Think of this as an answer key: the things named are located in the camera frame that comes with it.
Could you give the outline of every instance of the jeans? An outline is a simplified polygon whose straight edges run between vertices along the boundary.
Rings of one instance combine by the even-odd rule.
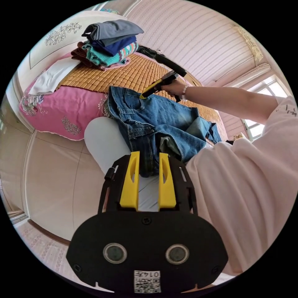
[[[147,99],[122,87],[109,88],[108,110],[131,152],[140,151],[140,175],[159,173],[160,148],[186,163],[202,148],[205,138],[221,141],[215,123],[189,108],[159,95]]]

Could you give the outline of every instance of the printed number label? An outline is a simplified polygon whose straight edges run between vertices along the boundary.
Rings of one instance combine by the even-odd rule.
[[[134,271],[135,293],[160,293],[160,271]]]

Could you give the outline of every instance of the jeans pocket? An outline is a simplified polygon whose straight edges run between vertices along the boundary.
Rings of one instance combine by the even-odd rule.
[[[125,105],[136,112],[144,109],[144,102],[138,96],[124,96]]]

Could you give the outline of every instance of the hand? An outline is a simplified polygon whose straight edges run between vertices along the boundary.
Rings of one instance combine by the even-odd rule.
[[[170,85],[163,85],[161,89],[166,91],[171,97],[178,95],[182,96],[185,85],[180,83],[178,80],[174,80]]]

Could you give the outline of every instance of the window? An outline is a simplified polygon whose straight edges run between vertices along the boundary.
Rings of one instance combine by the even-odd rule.
[[[287,97],[287,93],[277,82],[275,76],[272,76],[262,81],[261,83],[255,85],[253,88],[249,89],[248,91],[265,94],[265,95],[279,96],[279,97],[285,97],[285,98]],[[262,135],[264,125],[248,119],[243,119],[243,123],[247,129],[247,133],[251,141],[258,139]]]

